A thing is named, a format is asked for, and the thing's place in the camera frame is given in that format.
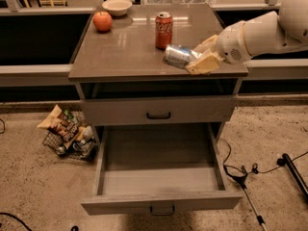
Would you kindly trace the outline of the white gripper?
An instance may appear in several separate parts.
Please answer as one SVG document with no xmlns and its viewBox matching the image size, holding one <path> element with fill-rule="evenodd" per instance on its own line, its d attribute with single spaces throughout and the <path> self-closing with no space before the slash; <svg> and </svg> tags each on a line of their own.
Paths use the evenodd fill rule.
<svg viewBox="0 0 308 231">
<path fill-rule="evenodd" d="M 244 25 L 242 20 L 227 26 L 218 36 L 213 35 L 198 44 L 186 70 L 191 75 L 209 74 L 218 69 L 223 61 L 239 64 L 250 60 L 251 55 L 244 44 Z"/>
</svg>

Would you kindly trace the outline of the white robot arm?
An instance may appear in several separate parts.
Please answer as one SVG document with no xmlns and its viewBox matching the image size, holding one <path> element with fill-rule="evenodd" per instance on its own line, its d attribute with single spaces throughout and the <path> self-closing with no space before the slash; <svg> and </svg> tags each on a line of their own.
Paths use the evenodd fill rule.
<svg viewBox="0 0 308 231">
<path fill-rule="evenodd" d="M 188 63 L 191 75 L 208 74 L 222 63 L 241 64 L 263 54 L 284 54 L 308 46 L 308 0 L 283 0 L 269 12 L 226 27 L 194 48 L 199 54 Z"/>
</svg>

